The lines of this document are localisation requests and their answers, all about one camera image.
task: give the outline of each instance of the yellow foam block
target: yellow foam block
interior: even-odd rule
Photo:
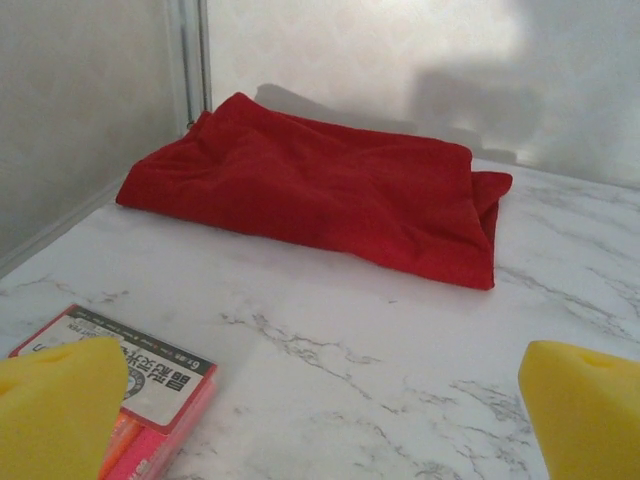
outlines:
[[[95,480],[127,379],[106,337],[0,362],[0,479]]]
[[[519,382],[551,480],[640,479],[640,363],[538,341]]]

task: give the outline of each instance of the marble surface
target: marble surface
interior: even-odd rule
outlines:
[[[640,192],[511,171],[496,287],[108,204],[0,280],[0,354],[77,302],[216,361],[168,480],[537,480],[531,340],[640,360]]]

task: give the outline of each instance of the red cloth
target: red cloth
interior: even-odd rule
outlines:
[[[488,290],[511,180],[471,172],[459,145],[302,119],[238,93],[134,165],[117,202]]]

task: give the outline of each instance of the metal frame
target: metal frame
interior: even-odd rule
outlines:
[[[183,135],[211,110],[207,0],[165,0],[177,128]]]

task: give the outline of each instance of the product label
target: product label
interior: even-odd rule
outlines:
[[[216,368],[202,357],[77,305],[12,356],[99,336],[118,339],[127,358],[129,383],[122,407],[163,433],[175,425],[192,394]]]

